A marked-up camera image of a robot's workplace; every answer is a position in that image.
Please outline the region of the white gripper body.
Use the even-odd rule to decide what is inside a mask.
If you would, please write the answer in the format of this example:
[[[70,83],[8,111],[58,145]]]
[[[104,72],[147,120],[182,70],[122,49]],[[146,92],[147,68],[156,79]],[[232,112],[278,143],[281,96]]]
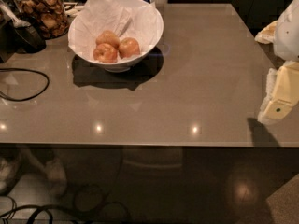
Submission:
[[[274,53],[285,61],[299,61],[299,0],[292,0],[278,18]]]

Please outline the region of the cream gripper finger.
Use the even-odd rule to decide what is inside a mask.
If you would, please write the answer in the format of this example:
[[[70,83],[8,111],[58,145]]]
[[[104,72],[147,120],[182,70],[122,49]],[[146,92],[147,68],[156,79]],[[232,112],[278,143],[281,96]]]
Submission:
[[[286,118],[299,102],[299,62],[287,61],[278,70],[270,68],[265,92],[258,121],[271,125]]]
[[[261,44],[273,44],[275,42],[275,33],[277,21],[273,21],[264,27],[255,37],[255,41]]]

